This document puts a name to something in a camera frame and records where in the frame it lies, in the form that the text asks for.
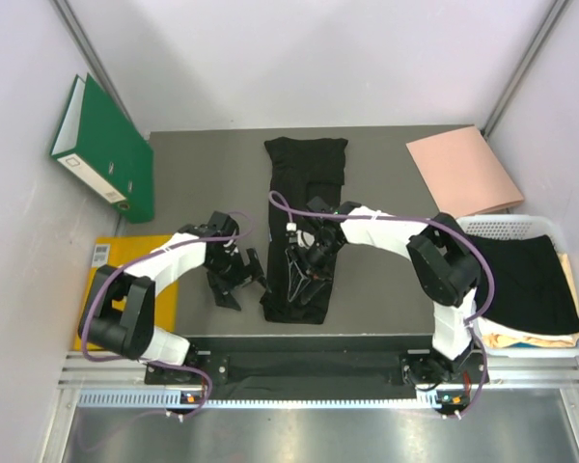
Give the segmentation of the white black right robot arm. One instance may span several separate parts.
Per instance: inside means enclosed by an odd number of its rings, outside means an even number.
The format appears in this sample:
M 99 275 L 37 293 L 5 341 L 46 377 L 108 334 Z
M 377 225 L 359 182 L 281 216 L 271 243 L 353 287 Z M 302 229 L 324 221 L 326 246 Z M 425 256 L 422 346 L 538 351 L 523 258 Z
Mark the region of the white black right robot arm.
M 333 262 L 346 244 L 363 245 L 408 259 L 433 303 L 430 351 L 405 367 L 407 382 L 434 386 L 457 379 L 467 367 L 473 337 L 466 325 L 475 309 L 481 265 L 456 220 L 445 213 L 431 224 L 396 221 L 389 214 L 345 202 L 330 207 L 316 197 L 307 204 L 314 233 L 287 224 L 289 303 L 305 306 L 332 285 Z

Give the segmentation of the black printed t-shirt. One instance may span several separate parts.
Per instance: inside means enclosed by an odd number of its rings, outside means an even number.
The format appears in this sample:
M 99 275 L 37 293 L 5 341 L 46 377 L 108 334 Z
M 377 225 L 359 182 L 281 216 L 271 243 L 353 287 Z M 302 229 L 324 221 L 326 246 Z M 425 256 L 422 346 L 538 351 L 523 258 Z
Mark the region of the black printed t-shirt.
M 345 185 L 345 138 L 294 140 L 279 137 L 266 141 L 264 147 L 272 164 L 270 189 L 280 193 L 295 209 L 304 210 L 314 197 L 330 206 L 341 204 Z M 328 312 L 332 287 L 319 290 L 311 301 L 290 303 L 289 267 L 286 257 L 288 215 L 275 206 L 268 212 L 270 243 L 266 277 L 269 291 L 262 296 L 266 321 L 292 324 L 321 324 Z

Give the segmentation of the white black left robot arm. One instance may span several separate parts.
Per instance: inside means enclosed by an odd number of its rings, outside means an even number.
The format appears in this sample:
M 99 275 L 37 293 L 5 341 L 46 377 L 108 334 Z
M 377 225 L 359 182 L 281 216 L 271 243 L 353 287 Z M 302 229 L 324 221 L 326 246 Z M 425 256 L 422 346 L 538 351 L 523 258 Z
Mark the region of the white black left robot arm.
M 242 236 L 237 222 L 222 215 L 219 222 L 179 229 L 160 247 L 122 266 L 101 266 L 78 327 L 84 357 L 103 360 L 90 353 L 92 344 L 112 354 L 107 361 L 154 363 L 179 382 L 193 380 L 200 361 L 189 353 L 188 339 L 155 324 L 156 298 L 187 272 L 203 267 L 215 304 L 240 311 L 236 289 L 253 283 L 268 289 L 257 251 L 248 248 L 244 260 L 237 248 Z

